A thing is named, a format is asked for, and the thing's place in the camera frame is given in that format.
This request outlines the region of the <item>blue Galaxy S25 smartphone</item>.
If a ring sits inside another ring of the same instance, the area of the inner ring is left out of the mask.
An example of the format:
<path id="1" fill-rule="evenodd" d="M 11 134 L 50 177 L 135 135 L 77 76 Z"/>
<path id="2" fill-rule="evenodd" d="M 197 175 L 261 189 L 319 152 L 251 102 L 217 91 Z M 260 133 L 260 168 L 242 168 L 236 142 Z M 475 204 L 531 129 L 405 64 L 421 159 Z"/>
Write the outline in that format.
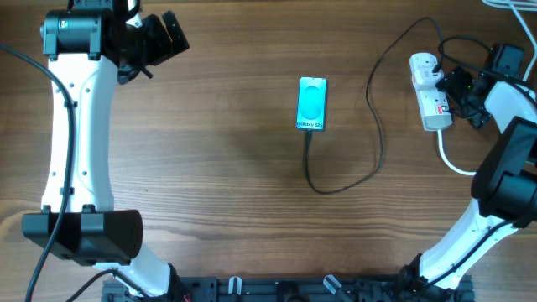
<path id="1" fill-rule="evenodd" d="M 305 131 L 323 131 L 326 120 L 327 79 L 301 77 L 297 97 L 295 127 Z"/>

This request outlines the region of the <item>white power strip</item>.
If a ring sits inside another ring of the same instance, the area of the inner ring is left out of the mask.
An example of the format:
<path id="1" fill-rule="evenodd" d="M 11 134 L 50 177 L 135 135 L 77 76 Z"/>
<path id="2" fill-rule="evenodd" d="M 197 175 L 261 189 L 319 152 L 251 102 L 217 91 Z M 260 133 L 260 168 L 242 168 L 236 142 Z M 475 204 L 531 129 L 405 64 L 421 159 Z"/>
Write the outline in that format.
<path id="1" fill-rule="evenodd" d="M 416 69 L 433 69 L 435 71 L 438 59 L 430 53 L 416 53 L 409 59 L 412 74 Z M 417 91 L 416 97 L 420 109 L 423 128 L 426 132 L 437 132 L 452 125 L 451 113 L 446 94 L 440 92 L 435 86 L 429 90 Z"/>

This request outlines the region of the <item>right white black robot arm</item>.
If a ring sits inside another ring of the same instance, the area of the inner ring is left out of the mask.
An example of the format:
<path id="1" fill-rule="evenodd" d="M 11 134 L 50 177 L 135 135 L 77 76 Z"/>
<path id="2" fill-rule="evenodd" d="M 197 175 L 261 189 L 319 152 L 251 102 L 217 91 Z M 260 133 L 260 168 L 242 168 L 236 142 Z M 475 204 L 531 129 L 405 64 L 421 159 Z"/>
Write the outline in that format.
<path id="1" fill-rule="evenodd" d="M 404 266 L 399 294 L 445 301 L 465 272 L 496 243 L 536 220 L 536 176 L 524 170 L 536 162 L 536 100 L 518 78 L 524 51 L 495 44 L 481 71 L 482 103 L 501 135 L 472 179 L 472 200 L 456 224 L 432 248 Z"/>

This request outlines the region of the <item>white USB charger plug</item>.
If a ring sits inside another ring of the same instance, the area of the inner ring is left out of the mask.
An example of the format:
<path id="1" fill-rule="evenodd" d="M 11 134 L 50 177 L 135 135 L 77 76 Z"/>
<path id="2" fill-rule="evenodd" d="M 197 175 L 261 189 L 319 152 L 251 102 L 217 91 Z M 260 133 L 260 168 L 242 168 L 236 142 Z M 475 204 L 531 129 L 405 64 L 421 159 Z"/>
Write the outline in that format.
<path id="1" fill-rule="evenodd" d="M 442 78 L 442 70 L 434 72 L 433 69 L 416 69 L 412 74 L 412 83 L 417 91 L 432 89 Z"/>

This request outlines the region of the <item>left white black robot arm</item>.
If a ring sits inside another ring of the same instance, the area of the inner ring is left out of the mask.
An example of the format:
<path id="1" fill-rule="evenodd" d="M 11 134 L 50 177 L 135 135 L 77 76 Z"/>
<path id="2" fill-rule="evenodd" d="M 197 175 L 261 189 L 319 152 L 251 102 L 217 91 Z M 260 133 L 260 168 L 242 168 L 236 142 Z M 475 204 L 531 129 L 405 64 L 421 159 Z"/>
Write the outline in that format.
<path id="1" fill-rule="evenodd" d="M 23 234 L 44 255 L 111 274 L 132 299 L 187 301 L 175 268 L 143 243 L 138 211 L 118 211 L 109 176 L 113 94 L 138 75 L 186 51 L 172 12 L 139 15 L 138 1 L 71 1 L 40 29 L 52 81 L 50 173 Z"/>

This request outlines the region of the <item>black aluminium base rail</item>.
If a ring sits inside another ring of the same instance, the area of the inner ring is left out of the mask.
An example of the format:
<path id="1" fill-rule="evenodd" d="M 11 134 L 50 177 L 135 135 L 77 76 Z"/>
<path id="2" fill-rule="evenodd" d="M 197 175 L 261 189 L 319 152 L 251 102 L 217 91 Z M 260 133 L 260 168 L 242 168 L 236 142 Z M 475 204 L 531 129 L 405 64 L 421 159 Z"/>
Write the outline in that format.
<path id="1" fill-rule="evenodd" d="M 393 275 L 366 278 L 339 278 L 342 293 L 352 301 L 425 301 L 425 297 L 396 295 Z M 188 290 L 184 301 L 205 302 L 277 302 L 277 301 L 341 301 L 322 279 L 217 279 L 214 277 L 183 278 Z"/>

